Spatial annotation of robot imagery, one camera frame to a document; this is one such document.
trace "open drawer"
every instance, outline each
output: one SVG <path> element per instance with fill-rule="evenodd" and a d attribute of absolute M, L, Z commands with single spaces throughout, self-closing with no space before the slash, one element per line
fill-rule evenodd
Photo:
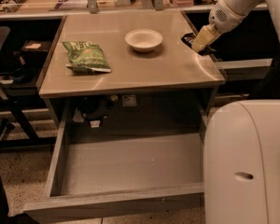
<path fill-rule="evenodd" d="M 63 112 L 45 197 L 24 211 L 40 223 L 202 204 L 201 114 L 191 91 L 119 95 L 103 124 Z"/>

